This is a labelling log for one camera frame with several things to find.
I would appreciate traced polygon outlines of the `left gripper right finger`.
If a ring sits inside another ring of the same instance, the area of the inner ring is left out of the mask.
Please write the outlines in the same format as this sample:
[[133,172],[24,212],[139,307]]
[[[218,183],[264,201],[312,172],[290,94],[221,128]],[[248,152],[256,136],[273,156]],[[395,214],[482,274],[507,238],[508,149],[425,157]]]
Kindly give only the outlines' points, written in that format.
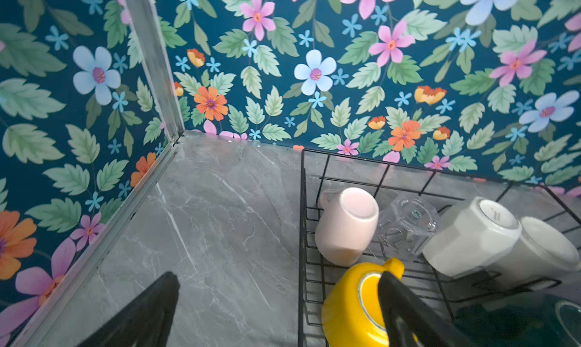
[[472,346],[393,274],[384,272],[378,299],[390,346]]

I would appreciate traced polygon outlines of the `cream mug pink handle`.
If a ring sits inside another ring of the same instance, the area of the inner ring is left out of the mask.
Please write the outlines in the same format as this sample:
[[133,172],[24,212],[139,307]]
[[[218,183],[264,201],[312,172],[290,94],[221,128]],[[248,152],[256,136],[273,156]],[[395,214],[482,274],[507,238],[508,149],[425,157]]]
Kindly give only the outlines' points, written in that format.
[[368,248],[378,227],[379,207],[361,188],[326,190],[319,197],[322,215],[315,230],[316,247],[334,265],[350,267]]

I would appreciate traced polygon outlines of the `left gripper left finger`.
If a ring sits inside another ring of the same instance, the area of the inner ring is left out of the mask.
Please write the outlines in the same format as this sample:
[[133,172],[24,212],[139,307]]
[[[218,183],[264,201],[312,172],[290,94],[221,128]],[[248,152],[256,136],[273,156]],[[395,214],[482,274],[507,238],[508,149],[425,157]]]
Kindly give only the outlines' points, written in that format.
[[180,283],[168,271],[134,298],[81,346],[166,346],[179,300]]

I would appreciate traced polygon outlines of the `yellow mug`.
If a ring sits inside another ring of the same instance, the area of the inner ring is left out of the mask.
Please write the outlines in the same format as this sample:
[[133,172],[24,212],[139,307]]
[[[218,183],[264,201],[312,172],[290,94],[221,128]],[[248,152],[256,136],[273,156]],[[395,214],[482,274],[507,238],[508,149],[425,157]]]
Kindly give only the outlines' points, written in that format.
[[378,298],[382,274],[400,280],[405,266],[399,259],[382,265],[364,262],[349,268],[325,298],[322,329],[330,346],[388,346]]

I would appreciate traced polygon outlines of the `dark green mug white interior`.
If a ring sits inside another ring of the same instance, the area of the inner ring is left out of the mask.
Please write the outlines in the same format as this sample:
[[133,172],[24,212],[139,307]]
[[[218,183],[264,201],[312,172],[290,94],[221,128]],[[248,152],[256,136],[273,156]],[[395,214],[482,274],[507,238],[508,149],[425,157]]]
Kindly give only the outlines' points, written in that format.
[[478,346],[579,346],[580,305],[521,293],[458,310],[453,321]]

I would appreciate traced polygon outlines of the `white mug red interior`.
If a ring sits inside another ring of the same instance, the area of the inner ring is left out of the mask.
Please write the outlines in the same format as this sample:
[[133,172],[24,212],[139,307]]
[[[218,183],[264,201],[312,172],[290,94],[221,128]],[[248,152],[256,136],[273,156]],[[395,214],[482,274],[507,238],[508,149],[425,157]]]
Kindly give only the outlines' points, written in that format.
[[520,218],[522,232],[511,251],[487,267],[511,288],[543,278],[559,279],[580,270],[577,248],[561,232],[538,218]]

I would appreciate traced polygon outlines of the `clear glass cup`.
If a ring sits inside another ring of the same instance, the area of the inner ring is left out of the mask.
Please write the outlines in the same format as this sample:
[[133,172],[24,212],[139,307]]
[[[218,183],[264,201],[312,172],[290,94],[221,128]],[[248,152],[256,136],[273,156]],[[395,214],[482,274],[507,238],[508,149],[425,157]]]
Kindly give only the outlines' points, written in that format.
[[439,228],[440,215],[431,203],[402,195],[380,212],[377,236],[387,256],[413,260]]

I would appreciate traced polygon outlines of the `white ceramic mug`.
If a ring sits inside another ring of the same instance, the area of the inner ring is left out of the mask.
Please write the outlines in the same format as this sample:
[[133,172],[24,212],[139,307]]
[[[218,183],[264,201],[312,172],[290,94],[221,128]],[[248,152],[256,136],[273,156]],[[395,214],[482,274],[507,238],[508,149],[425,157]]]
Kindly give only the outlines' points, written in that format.
[[429,239],[422,254],[438,272],[457,279],[508,255],[521,232],[520,221],[505,206],[474,197],[441,215],[440,230]]

